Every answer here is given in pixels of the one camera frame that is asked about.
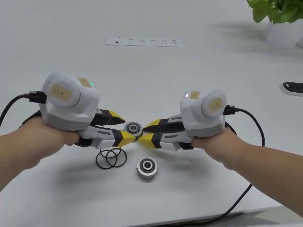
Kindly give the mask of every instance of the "yellow sticker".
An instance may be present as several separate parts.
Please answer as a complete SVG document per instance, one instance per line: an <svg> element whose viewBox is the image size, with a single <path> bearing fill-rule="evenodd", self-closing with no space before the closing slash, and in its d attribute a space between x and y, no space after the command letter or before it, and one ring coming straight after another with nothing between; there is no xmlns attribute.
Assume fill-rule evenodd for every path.
<svg viewBox="0 0 303 227"><path fill-rule="evenodd" d="M78 80L80 81L81 85L83 87L91 87L89 80L86 78L78 77Z"/></svg>
<svg viewBox="0 0 303 227"><path fill-rule="evenodd" d="M216 98L210 104L208 104L208 109L210 113L216 112L223 107L223 102L221 98Z"/></svg>
<svg viewBox="0 0 303 227"><path fill-rule="evenodd" d="M71 99L71 91L65 87L62 87L60 84L53 84L49 95L59 98L64 102L68 102Z"/></svg>
<svg viewBox="0 0 303 227"><path fill-rule="evenodd" d="M190 93L189 99L199 99L199 96L200 96L200 92L199 91L192 91Z"/></svg>

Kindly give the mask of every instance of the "metal bearing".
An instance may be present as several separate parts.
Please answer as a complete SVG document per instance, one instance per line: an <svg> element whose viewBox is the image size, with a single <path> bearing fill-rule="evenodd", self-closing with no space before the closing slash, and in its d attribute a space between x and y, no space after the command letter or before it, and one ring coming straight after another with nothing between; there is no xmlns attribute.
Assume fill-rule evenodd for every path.
<svg viewBox="0 0 303 227"><path fill-rule="evenodd" d="M153 178L158 170L157 162L151 157L145 157L138 161L137 172L138 175L145 179Z"/></svg>
<svg viewBox="0 0 303 227"><path fill-rule="evenodd" d="M143 134L143 127L138 122L128 122L124 126L124 131L135 136L138 139Z"/></svg>

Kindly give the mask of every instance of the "white power strip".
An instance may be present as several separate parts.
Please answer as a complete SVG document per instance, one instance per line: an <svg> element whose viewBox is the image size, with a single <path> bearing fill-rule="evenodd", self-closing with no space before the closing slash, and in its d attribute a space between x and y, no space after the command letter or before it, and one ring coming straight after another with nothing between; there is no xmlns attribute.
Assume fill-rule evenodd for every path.
<svg viewBox="0 0 303 227"><path fill-rule="evenodd" d="M149 39L149 38L131 38L131 37L114 37L106 38L106 45L122 46L159 46L159 47L185 47L178 39Z"/></svg>

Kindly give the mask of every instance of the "white table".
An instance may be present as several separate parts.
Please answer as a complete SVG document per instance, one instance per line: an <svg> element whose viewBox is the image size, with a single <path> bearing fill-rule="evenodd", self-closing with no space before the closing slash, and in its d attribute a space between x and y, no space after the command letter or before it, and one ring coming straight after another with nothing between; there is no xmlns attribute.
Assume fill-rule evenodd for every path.
<svg viewBox="0 0 303 227"><path fill-rule="evenodd" d="M302 154L302 98L285 95L279 85L302 81L303 50L268 46L265 28L239 0L2 0L0 106L39 90L54 70L91 78L102 94L100 107L143 125L178 114L187 90L222 88L230 104L256 116L267 146ZM187 47L106 46L113 36L178 38ZM17 102L1 134L37 109ZM249 117L227 120L240 137L260 144ZM93 148L66 147L44 159L0 193L0 226L120 227L206 218L224 213L248 186L202 150L152 151L135 143L125 150L126 165L107 171L95 165ZM159 164L150 183L135 171L144 156ZM252 189L234 212L278 205Z"/></svg>

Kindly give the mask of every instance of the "human hand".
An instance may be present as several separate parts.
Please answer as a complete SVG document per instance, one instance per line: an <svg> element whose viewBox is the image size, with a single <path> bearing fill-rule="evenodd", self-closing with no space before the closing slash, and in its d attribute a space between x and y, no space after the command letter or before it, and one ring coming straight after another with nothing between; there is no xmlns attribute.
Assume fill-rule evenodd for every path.
<svg viewBox="0 0 303 227"><path fill-rule="evenodd" d="M224 132L219 135L196 138L192 142L193 147L204 149L211 158L223 163L228 169L232 168L233 163L239 159L247 145L248 143L241 140L228 128L225 128Z"/></svg>
<svg viewBox="0 0 303 227"><path fill-rule="evenodd" d="M64 145L79 141L79 135L73 131L62 131L43 124L42 118L36 117L26 122L14 132L16 142L22 144L25 168L36 166L39 161L59 151Z"/></svg>

